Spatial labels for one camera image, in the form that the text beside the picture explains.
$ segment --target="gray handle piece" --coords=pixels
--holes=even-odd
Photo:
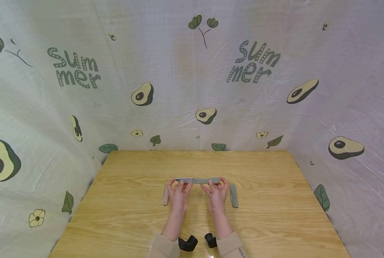
[[[238,195],[236,195],[236,186],[234,184],[230,184],[229,193],[231,195],[232,207],[238,207]]]
[[[194,184],[203,184],[203,185],[205,185],[205,184],[209,184],[209,180],[212,180],[212,182],[214,184],[217,184],[217,183],[220,182],[219,177],[212,177],[212,178],[195,178],[193,180],[193,183]]]

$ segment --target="finger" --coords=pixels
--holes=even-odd
[[[215,184],[215,186],[216,186],[216,188],[219,190],[219,191],[221,191],[222,190],[222,184],[219,182],[219,183],[217,183],[217,184]]]
[[[175,192],[182,192],[183,184],[184,184],[184,182],[183,182],[183,180],[181,180],[181,182],[176,185]]]
[[[167,189],[169,192],[173,192],[173,188],[172,188],[173,182],[175,182],[174,178],[167,182]]]
[[[228,188],[229,188],[229,182],[228,182],[228,180],[225,179],[225,177],[219,177],[219,179],[222,181],[222,183],[224,183],[223,188],[224,188],[225,190],[228,190]]]
[[[212,192],[217,190],[217,188],[216,188],[216,186],[213,184],[212,180],[209,180],[209,188],[211,188],[211,191],[212,191]]]
[[[201,188],[206,193],[206,195],[211,196],[211,191],[209,191],[208,188],[206,188],[204,185],[201,185]]]
[[[186,187],[186,189],[185,189],[185,193],[186,193],[186,195],[188,195],[189,194],[189,192],[191,191],[191,189],[192,189],[192,187],[193,187],[193,184],[187,184],[188,186]]]

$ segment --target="printed backdrop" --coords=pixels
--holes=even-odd
[[[288,150],[384,257],[384,1],[0,0],[0,257],[46,257],[117,149]]]

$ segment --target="plant sprig print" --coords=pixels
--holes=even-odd
[[[198,27],[202,22],[202,16],[198,15],[198,16],[195,16],[192,18],[192,21],[189,22],[188,24],[188,27],[192,30],[194,30],[195,28],[198,28],[198,30],[201,32],[202,34],[202,37],[203,37],[203,43],[205,44],[205,47],[208,48],[206,46],[206,40],[205,40],[205,34],[210,31],[212,28],[216,28],[218,26],[218,21],[215,19],[215,18],[209,18],[207,21],[206,21],[206,24],[208,25],[209,27],[209,30],[207,30],[206,32],[202,32],[202,30]]]

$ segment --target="black rubber piece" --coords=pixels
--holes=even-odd
[[[179,248],[185,252],[192,252],[197,244],[198,240],[194,236],[190,236],[188,241],[178,238]]]
[[[214,248],[214,247],[217,247],[217,244],[216,244],[216,237],[213,237],[212,236],[212,233],[208,233],[205,235],[205,240],[206,242],[208,243],[208,247],[209,248]]]

